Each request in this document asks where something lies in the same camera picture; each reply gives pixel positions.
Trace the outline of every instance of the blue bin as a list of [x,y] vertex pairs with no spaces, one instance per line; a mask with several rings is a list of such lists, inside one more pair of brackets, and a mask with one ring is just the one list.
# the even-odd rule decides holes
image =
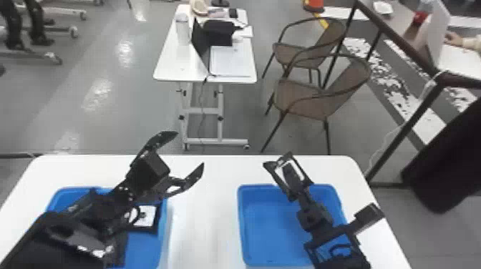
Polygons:
[[[346,224],[341,201],[330,185],[312,185],[312,198],[322,202],[334,219],[334,226]],[[311,260],[303,244],[311,239],[299,224],[297,202],[289,202],[281,189],[274,185],[243,185],[237,191],[240,239],[246,265],[306,266]],[[329,249],[336,244],[349,244],[342,235],[317,249],[318,254],[330,258]],[[349,255],[350,249],[339,248],[335,255]]]
[[[97,193],[106,194],[111,189],[93,187]],[[62,211],[87,194],[92,187],[68,187],[58,190],[47,207],[47,211]],[[157,234],[129,232],[127,247],[125,248],[125,266],[116,267],[124,269],[154,269],[157,268],[162,252],[162,243],[167,222],[167,200],[162,201],[158,221]]]

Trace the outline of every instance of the bag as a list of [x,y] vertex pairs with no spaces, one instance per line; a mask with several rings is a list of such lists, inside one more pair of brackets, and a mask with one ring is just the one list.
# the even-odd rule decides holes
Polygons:
[[210,19],[203,28],[211,46],[232,46],[232,34],[235,31],[233,22]]

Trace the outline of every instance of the wicker chair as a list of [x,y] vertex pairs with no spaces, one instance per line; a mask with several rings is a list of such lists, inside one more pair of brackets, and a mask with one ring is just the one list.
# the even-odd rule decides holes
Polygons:
[[[288,79],[293,67],[302,61],[311,61],[318,57],[343,57],[350,60],[350,64],[332,82],[327,89],[320,89],[312,84],[306,84]],[[280,116],[276,126],[262,146],[264,152],[277,129],[287,114],[321,120],[326,131],[327,153],[331,154],[328,117],[340,108],[355,91],[371,76],[371,68],[367,62],[350,54],[328,54],[315,58],[301,59],[291,62],[286,67],[282,78],[277,82],[276,90],[271,96],[274,106],[279,109]]]
[[[324,30],[322,35],[319,37],[317,42],[312,47],[301,47],[291,44],[282,43],[282,38],[286,33],[287,29],[294,25],[299,25],[306,23],[308,21],[318,21],[324,18],[308,18],[302,19],[300,21],[295,21],[288,24],[281,32],[281,35],[276,43],[273,44],[273,52],[271,58],[267,62],[266,68],[262,73],[262,78],[266,76],[267,70],[271,65],[272,59],[276,57],[277,62],[281,64],[282,68],[286,70],[286,66],[293,58],[296,59],[306,59],[313,58],[318,55],[327,55],[331,50],[339,43],[340,38],[342,38],[346,27],[342,22],[337,19],[325,19],[329,22],[329,26]],[[321,87],[321,71],[319,66],[324,62],[325,58],[316,57],[311,61],[299,62],[295,67],[304,68],[308,70],[309,73],[309,83],[312,83],[312,70],[317,72],[318,85]]]

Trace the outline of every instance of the human hand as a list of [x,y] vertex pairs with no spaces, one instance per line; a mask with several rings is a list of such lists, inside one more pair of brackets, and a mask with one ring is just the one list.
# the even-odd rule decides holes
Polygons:
[[444,42],[452,46],[462,47],[462,37],[453,31],[446,32]]

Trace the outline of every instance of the table leg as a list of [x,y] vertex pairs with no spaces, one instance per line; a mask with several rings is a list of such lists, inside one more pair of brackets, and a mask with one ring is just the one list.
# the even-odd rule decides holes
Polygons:
[[417,123],[419,118],[426,112],[426,110],[431,106],[431,104],[436,100],[439,94],[444,89],[444,85],[437,84],[431,92],[426,96],[424,101],[416,109],[416,112],[409,118],[406,124],[401,128],[396,137],[392,140],[391,144],[386,148],[386,151],[381,155],[379,160],[374,164],[374,166],[367,172],[366,181],[370,183],[373,177],[378,173],[386,161],[391,157],[392,153],[401,144],[402,140],[412,131],[413,126]]
[[[243,146],[245,149],[248,149],[249,141],[247,139],[226,139],[223,137],[223,123],[224,123],[224,91],[223,85],[218,85],[218,91],[216,97],[218,98],[218,107],[191,107],[190,104],[185,104],[185,101],[190,102],[190,95],[187,91],[187,96],[184,94],[181,95],[181,112],[184,113],[184,120],[181,120],[182,129],[183,129],[183,142],[185,144],[184,149],[188,149],[188,145],[233,145],[233,146]],[[217,137],[214,138],[189,138],[187,136],[187,127],[188,127],[188,115],[189,114],[214,114],[217,116]]]
[[357,10],[357,5],[356,5],[356,1],[354,1],[354,5],[352,6],[351,13],[350,13],[349,18],[347,19],[347,22],[346,22],[346,31],[342,35],[342,38],[339,40],[339,43],[337,44],[337,47],[336,47],[336,52],[334,53],[334,56],[332,57],[329,68],[327,69],[326,77],[324,78],[323,88],[326,88],[326,86],[327,86],[327,82],[329,81],[329,77],[331,76],[332,69],[334,68],[334,65],[335,65],[336,60],[337,60],[337,54],[339,54],[339,51],[341,51],[342,43],[344,42],[344,39],[346,38],[347,31],[349,30],[349,27],[351,26],[351,22],[352,22],[352,19],[354,18],[354,13],[356,13],[356,10]]
[[377,30],[376,37],[374,37],[374,41],[372,42],[371,49],[367,52],[366,55],[366,61],[369,61],[369,58],[371,58],[372,52],[374,51],[374,48],[376,48],[377,43],[379,42],[379,39],[381,38],[381,30]]
[[178,111],[179,111],[179,122],[180,122],[180,134],[182,136],[182,143],[184,144],[184,150],[188,150],[187,144],[187,129],[189,125],[189,114],[188,109],[190,106],[190,98],[188,96],[192,95],[192,84],[187,83],[183,89],[182,84],[178,82]]
[[218,100],[218,109],[219,112],[217,114],[217,138],[219,141],[223,138],[223,122],[224,122],[224,87],[222,84],[219,84],[219,88],[217,91],[217,100]]

